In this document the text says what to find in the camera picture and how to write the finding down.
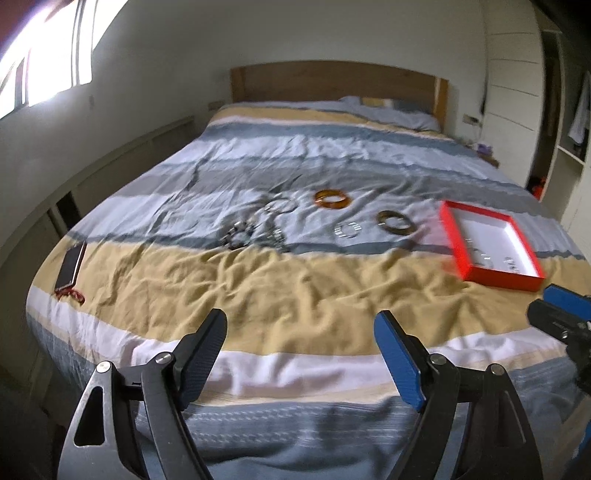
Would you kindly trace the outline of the grey pillow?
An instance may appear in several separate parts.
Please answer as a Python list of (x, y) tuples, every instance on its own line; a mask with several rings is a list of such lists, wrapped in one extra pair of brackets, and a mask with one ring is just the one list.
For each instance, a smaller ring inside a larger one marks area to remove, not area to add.
[(430, 112), (410, 101), (360, 96), (345, 96), (339, 101), (372, 121), (416, 131), (442, 132), (440, 122)]

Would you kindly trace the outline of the white wardrobe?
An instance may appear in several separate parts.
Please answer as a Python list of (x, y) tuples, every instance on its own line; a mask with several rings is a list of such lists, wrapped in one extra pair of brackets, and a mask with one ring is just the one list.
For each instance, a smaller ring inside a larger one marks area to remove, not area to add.
[(483, 4), (487, 86), (484, 140), (501, 170), (527, 187), (573, 236), (589, 219), (590, 146), (574, 141), (578, 106), (590, 87), (583, 58), (530, 1)]

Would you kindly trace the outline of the window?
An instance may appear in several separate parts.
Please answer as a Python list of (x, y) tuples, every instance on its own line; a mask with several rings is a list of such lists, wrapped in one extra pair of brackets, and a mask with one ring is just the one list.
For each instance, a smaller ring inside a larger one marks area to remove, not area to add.
[(1, 116), (92, 81), (92, 55), (124, 1), (51, 1), (1, 55)]

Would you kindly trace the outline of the black smartphone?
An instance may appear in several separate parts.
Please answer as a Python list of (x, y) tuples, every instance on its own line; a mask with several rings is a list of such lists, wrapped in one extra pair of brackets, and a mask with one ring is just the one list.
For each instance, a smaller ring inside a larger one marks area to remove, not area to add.
[(85, 242), (78, 242), (66, 251), (54, 284), (55, 293), (62, 293), (75, 286), (86, 246)]

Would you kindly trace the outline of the wooden nightstand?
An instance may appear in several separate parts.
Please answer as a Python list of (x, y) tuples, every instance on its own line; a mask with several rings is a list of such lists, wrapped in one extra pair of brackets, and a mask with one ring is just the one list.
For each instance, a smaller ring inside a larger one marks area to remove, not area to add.
[(499, 161), (493, 155), (493, 149), (491, 146), (483, 143), (468, 143), (467, 147), (474, 151), (479, 158), (495, 168), (499, 168)]

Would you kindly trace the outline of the dark brown bangle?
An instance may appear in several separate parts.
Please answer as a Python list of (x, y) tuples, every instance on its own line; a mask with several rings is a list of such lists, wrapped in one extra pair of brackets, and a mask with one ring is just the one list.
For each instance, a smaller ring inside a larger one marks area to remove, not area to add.
[(408, 236), (417, 231), (417, 226), (408, 216), (394, 210), (380, 211), (376, 222), (382, 230), (393, 235)]

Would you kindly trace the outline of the red jewelry box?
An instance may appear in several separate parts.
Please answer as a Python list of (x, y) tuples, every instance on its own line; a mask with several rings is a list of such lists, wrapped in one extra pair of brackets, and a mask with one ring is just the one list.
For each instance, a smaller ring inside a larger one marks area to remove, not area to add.
[(528, 292), (541, 288), (542, 267), (513, 217), (446, 200), (440, 218), (463, 280)]

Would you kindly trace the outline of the low white wall cabinet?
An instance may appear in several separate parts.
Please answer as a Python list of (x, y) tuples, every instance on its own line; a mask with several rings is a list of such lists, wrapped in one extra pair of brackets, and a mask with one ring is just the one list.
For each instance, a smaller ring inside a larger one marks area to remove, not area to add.
[(102, 200), (197, 135), (190, 116), (107, 128), (80, 117), (1, 123), (1, 380), (26, 390), (44, 361), (25, 320), (29, 285), (58, 240)]

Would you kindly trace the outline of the thin silver bangle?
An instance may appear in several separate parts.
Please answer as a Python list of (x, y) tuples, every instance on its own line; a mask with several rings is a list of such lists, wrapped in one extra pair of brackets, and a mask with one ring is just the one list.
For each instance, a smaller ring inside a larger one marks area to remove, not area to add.
[(297, 209), (297, 201), (288, 197), (271, 198), (263, 206), (263, 210), (269, 214), (283, 215)]

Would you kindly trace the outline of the wooden headboard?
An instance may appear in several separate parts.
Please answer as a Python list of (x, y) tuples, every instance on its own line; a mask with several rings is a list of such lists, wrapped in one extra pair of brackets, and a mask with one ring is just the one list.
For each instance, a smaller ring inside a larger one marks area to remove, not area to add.
[(242, 105), (240, 113), (249, 118), (360, 125), (360, 117), (346, 112), (304, 112), (284, 107), (263, 111), (253, 107), (260, 102), (337, 102), (351, 95), (411, 102), (427, 109), (441, 128), (446, 126), (449, 81), (413, 70), (353, 61), (305, 60), (233, 67), (229, 76), (232, 102)]

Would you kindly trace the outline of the amber bangle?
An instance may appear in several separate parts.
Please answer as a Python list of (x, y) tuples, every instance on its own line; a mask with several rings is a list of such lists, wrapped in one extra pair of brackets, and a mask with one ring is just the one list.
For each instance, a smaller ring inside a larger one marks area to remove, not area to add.
[(352, 199), (349, 195), (339, 189), (322, 189), (315, 192), (315, 205), (319, 208), (341, 210), (349, 207)]

